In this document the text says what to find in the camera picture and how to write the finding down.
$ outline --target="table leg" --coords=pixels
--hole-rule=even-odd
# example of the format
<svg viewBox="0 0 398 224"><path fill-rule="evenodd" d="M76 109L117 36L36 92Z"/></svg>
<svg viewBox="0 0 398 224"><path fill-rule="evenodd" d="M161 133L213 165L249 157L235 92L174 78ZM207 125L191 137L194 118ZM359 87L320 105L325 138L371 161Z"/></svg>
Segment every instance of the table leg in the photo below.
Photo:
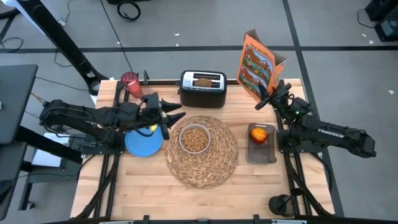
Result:
<svg viewBox="0 0 398 224"><path fill-rule="evenodd" d="M30 146L49 152L55 156L68 159L69 161L76 162L77 164L81 164L83 161L80 152L64 146L63 144L49 140L48 138L23 126L19 126L15 140L26 142Z"/></svg>

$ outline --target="bowl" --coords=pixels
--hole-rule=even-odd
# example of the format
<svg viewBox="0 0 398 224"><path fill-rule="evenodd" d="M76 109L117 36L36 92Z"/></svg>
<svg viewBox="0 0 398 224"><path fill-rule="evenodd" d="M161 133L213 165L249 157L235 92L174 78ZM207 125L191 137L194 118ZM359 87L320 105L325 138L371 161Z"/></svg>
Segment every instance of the bowl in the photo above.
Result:
<svg viewBox="0 0 398 224"><path fill-rule="evenodd" d="M201 151L199 151L199 152L191 152L191 151L189 151L188 149L185 149L184 146L183 146L183 144L182 144L182 141L181 141L181 140L182 140L182 134L183 134L185 131L187 131L187 130L189 130L189 129L193 129L193 128L200 128L200 129L203 129L203 130L205 130L206 135L207 135L208 143L207 143L206 147L205 147L204 149L202 149ZM200 124L190 124L190 125L188 125L188 126L186 126L185 128L182 129L182 131L181 131L181 133L180 133L179 141L180 141L180 146L182 147L182 149L183 149L185 152L190 153L190 154L199 154L199 153L204 152L207 148L209 148L209 145L210 145L210 132L209 132L209 130L207 130L207 128L205 128L204 126L202 126L202 125L200 125Z"/></svg>

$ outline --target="blue plate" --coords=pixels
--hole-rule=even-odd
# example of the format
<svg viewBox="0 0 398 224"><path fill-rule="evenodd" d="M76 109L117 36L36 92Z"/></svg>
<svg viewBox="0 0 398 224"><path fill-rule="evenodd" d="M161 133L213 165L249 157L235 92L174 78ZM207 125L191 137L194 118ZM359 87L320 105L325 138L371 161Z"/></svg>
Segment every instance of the blue plate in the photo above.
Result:
<svg viewBox="0 0 398 224"><path fill-rule="evenodd" d="M144 134L150 134L149 128L141 128L140 131ZM155 154L163 144L162 130L157 127L155 133L151 137L144 137L137 133L137 131L130 131L126 133L124 143L127 150L137 157L148 157Z"/></svg>

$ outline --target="yellow object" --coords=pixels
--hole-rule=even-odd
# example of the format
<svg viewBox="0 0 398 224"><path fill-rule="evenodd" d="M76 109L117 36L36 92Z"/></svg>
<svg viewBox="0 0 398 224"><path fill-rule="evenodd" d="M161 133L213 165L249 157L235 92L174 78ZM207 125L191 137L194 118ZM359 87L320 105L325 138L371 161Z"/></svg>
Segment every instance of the yellow object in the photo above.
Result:
<svg viewBox="0 0 398 224"><path fill-rule="evenodd" d="M151 131L151 132L155 132L156 129L157 129L157 124L152 125L152 126L150 127L150 131Z"/></svg>

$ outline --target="cereal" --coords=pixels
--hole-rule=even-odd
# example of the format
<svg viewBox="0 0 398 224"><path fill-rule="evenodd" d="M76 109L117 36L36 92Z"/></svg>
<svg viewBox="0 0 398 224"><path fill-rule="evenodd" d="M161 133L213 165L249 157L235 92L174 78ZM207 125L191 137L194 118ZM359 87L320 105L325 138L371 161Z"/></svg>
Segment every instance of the cereal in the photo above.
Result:
<svg viewBox="0 0 398 224"><path fill-rule="evenodd" d="M190 152L200 152L208 144L206 131L202 128L190 128L182 133L182 146Z"/></svg>

